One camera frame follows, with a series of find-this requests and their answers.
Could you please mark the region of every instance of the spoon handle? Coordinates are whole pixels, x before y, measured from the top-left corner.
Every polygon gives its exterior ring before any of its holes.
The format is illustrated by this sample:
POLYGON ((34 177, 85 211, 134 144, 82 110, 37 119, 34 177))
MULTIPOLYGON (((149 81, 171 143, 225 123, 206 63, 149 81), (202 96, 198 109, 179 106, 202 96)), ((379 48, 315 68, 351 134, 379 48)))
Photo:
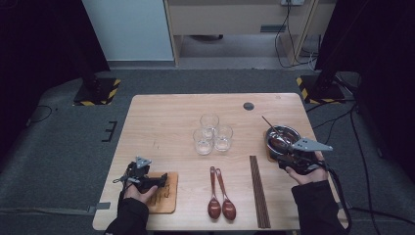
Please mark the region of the spoon handle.
POLYGON ((214 192, 214 166, 210 167, 210 182, 211 182, 211 194, 215 196, 214 192))
POLYGON ((222 190, 223 196, 225 198, 228 198, 228 196, 226 195, 225 186, 223 184, 222 172, 220 171, 220 168, 216 169, 216 175, 217 175, 217 180, 219 181, 220 189, 222 190))

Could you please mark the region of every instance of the wall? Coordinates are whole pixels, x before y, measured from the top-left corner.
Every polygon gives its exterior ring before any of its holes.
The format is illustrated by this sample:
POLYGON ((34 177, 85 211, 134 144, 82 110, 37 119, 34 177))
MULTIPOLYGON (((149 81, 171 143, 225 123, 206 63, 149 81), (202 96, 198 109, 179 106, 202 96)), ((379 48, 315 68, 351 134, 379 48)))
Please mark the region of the wall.
POLYGON ((173 61, 162 0, 83 0, 108 61, 173 61))

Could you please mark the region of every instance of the gray carpet floor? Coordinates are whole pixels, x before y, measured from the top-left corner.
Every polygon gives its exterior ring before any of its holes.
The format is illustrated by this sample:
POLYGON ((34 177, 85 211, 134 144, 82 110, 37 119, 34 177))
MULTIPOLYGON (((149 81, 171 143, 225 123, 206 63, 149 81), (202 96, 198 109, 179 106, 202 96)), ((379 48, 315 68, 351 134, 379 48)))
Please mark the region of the gray carpet floor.
MULTIPOLYGON (((44 93, 39 107, 10 152, 0 174, 0 208, 52 208, 86 211, 100 199, 131 99, 136 94, 270 93, 300 94, 296 78, 311 70, 113 70, 100 77, 121 79, 107 106, 73 106, 81 80, 44 93), (117 121, 111 142, 108 139, 117 121)), ((348 112, 353 102, 325 105, 308 112, 312 126, 348 112)), ((315 105, 304 104, 306 110, 315 105)), ((353 122, 368 167, 373 210, 415 220, 415 185, 393 160, 378 157, 362 117, 353 122)), ((317 140, 333 146, 325 153, 340 176, 346 200, 368 209, 362 157, 349 115, 314 129, 317 140)), ((376 234, 371 216, 351 211, 351 234, 376 234)), ((375 215, 381 234, 413 234, 413 225, 375 215)), ((93 215, 1 214, 0 234, 102 234, 92 228, 93 215)))

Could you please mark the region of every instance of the table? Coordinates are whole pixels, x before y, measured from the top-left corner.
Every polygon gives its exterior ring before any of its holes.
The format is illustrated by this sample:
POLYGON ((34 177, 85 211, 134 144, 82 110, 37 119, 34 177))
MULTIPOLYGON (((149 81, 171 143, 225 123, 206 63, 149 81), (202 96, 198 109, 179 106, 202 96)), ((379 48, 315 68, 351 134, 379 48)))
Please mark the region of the table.
MULTIPOLYGON (((297 183, 266 157, 263 134, 269 125, 288 125, 301 136, 315 139, 300 96, 294 93, 173 94, 137 95, 132 99, 100 203, 111 202, 108 210, 97 210, 93 227, 105 230, 116 217, 120 178, 136 156, 152 160, 151 172, 178 172, 176 210, 150 214, 148 230, 213 231, 259 230, 256 221, 250 155, 257 157, 271 230, 299 229, 297 206, 291 188, 297 183), (244 109, 245 103, 254 109, 244 109), (233 143, 227 152, 196 153, 193 130, 203 113, 216 113, 220 123, 233 127, 233 143), (237 216, 218 220, 208 216, 211 196, 209 168, 219 167, 225 189, 235 204, 237 216)), ((216 196, 223 202, 216 182, 216 196)), ((343 212, 339 213, 346 223, 343 212)))
MULTIPOLYGON (((276 34, 288 12, 287 6, 275 0, 163 1, 176 65, 183 35, 276 34)), ((291 65, 297 63, 307 35, 324 34, 335 5, 336 0, 304 0, 303 5, 291 8, 291 35, 284 29, 280 33, 291 65)))

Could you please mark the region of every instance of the person's hand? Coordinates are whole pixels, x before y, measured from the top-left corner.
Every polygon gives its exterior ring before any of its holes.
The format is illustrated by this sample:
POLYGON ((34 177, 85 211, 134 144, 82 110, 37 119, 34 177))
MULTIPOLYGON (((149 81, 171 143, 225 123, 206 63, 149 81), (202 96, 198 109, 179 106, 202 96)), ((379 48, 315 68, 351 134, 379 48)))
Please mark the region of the person's hand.
POLYGON ((127 182, 127 189, 125 190, 125 193, 124 193, 124 199, 133 198, 135 200, 138 200, 146 204, 147 201, 149 201, 149 199, 156 193, 157 189, 158 189, 158 186, 155 185, 151 187, 149 191, 142 194, 138 191, 137 187, 135 187, 134 185, 131 185, 130 182, 127 182))
MULTIPOLYGON (((324 161, 324 158, 320 152, 316 152, 315 155, 318 161, 324 161)), ((288 175, 294 178, 294 180, 299 185, 303 185, 303 184, 307 184, 311 182, 319 182, 319 181, 327 180, 329 178, 329 173, 322 167, 318 167, 317 169, 315 169, 314 171, 312 171, 311 173, 307 175, 298 174, 293 168, 289 166, 286 167, 286 171, 288 175)))

